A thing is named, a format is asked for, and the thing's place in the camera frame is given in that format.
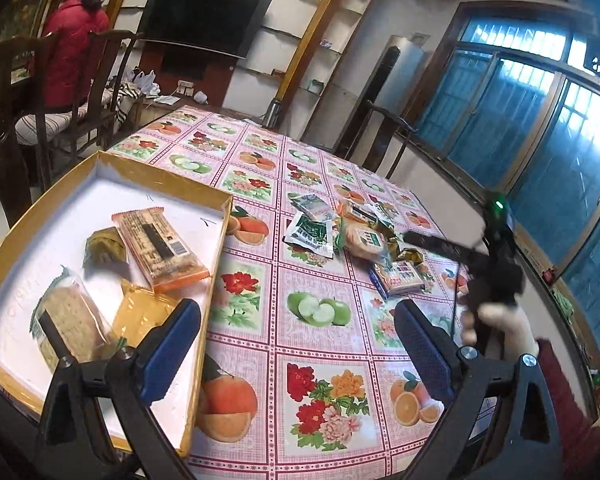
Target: snack package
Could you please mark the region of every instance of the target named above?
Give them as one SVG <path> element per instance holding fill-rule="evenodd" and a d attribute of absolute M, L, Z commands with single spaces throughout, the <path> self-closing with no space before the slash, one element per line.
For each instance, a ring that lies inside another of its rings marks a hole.
<path fill-rule="evenodd" d="M 123 345 L 138 348 L 149 330 L 166 321 L 178 306 L 178 300 L 154 294 L 127 280 L 122 280 L 120 286 L 125 297 L 113 320 L 113 332 L 123 340 Z"/>
<path fill-rule="evenodd" d="M 62 267 L 62 274 L 51 282 L 40 298 L 29 325 L 46 365 L 53 372 L 58 356 L 40 326 L 38 319 L 43 312 L 49 314 L 69 352 L 80 363 L 109 359 L 119 348 L 118 339 L 82 280 L 66 267 Z"/>
<path fill-rule="evenodd" d="M 338 247 L 370 262 L 390 261 L 386 239 L 379 232 L 354 221 L 340 217 Z"/>
<path fill-rule="evenodd" d="M 378 222 L 377 216 L 345 198 L 338 202 L 336 211 L 338 212 L 338 215 L 343 218 L 353 220 L 354 222 L 358 222 L 369 227 Z"/>
<path fill-rule="evenodd" d="M 389 296 L 421 291 L 424 286 L 411 262 L 394 262 L 390 267 L 372 264 L 369 277 L 384 300 Z"/>
<path fill-rule="evenodd" d="M 315 222 L 298 211 L 286 229 L 284 242 L 309 249 L 325 258 L 333 258 L 332 222 Z"/>
<path fill-rule="evenodd" d="M 380 216 L 376 214 L 375 208 L 371 208 L 370 206 L 359 206 L 358 204 L 343 198 L 338 202 L 336 211 L 341 217 L 364 224 L 373 229 L 373 231 L 379 232 L 387 239 L 395 238 L 394 225 L 388 218 L 380 218 Z"/>
<path fill-rule="evenodd" d="M 290 199 L 291 203 L 315 222 L 326 222 L 336 218 L 329 204 L 315 193 L 307 193 Z"/>
<path fill-rule="evenodd" d="M 84 262 L 106 264 L 108 262 L 126 262 L 126 247 L 115 227 L 94 232 L 84 245 Z"/>
<path fill-rule="evenodd" d="M 150 207 L 111 216 L 154 292 L 209 277 L 209 270 L 174 231 L 163 212 L 163 207 Z"/>

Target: barcode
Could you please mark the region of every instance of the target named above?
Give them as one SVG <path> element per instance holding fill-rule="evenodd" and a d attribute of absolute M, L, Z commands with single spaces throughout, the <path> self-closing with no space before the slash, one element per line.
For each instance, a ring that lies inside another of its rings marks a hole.
<path fill-rule="evenodd" d="M 171 249 L 173 249 L 173 252 L 176 253 L 178 256 L 187 254 L 187 250 L 184 248 L 184 245 L 181 244 L 179 241 L 172 242 L 170 246 Z"/>
<path fill-rule="evenodd" d="M 31 327 L 31 335 L 36 341 L 46 338 L 45 332 L 42 330 L 42 326 L 40 326 L 40 322 L 37 319 L 33 322 Z"/>

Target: floral tablecloth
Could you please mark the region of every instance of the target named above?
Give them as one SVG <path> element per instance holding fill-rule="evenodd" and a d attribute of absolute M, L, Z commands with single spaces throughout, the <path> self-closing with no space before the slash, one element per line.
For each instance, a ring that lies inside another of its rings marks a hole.
<path fill-rule="evenodd" d="M 328 260 L 282 237 L 296 213 L 289 198 L 307 192 L 334 207 L 342 197 L 379 202 L 398 230 L 441 235 L 418 199 L 316 148 L 190 107 L 110 150 L 235 197 L 188 460 L 196 477 L 326 480 L 337 468 L 339 478 L 375 479 L 405 469 L 442 405 L 395 333 L 400 299 L 382 301 L 363 261 Z M 449 327 L 456 264 L 430 253 L 424 263 L 428 289 L 410 297 Z M 305 298 L 332 305 L 333 322 L 305 321 Z M 486 401 L 477 426 L 491 409 Z"/>

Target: striped chair cushion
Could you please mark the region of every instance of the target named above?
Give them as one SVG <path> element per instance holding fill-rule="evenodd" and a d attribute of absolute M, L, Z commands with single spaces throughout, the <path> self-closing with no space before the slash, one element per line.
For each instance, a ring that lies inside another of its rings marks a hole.
<path fill-rule="evenodd" d="M 102 105 L 106 106 L 110 103 L 113 92 L 105 90 L 102 93 Z M 83 104 L 78 108 L 78 120 L 83 120 L 87 115 L 87 104 Z M 71 112 L 65 114 L 47 114 L 45 115 L 46 140 L 51 141 L 57 134 L 66 130 L 71 121 Z M 16 123 L 16 135 L 18 144 L 24 146 L 35 146 L 38 143 L 38 135 L 36 134 L 36 117 L 27 115 Z"/>

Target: green packet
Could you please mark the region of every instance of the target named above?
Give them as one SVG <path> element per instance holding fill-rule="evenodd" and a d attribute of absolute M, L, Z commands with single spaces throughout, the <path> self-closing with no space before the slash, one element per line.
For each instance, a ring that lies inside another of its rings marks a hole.
<path fill-rule="evenodd" d="M 285 232 L 285 243 L 309 249 L 325 258 L 333 258 L 333 228 L 331 220 L 316 222 L 298 211 Z"/>

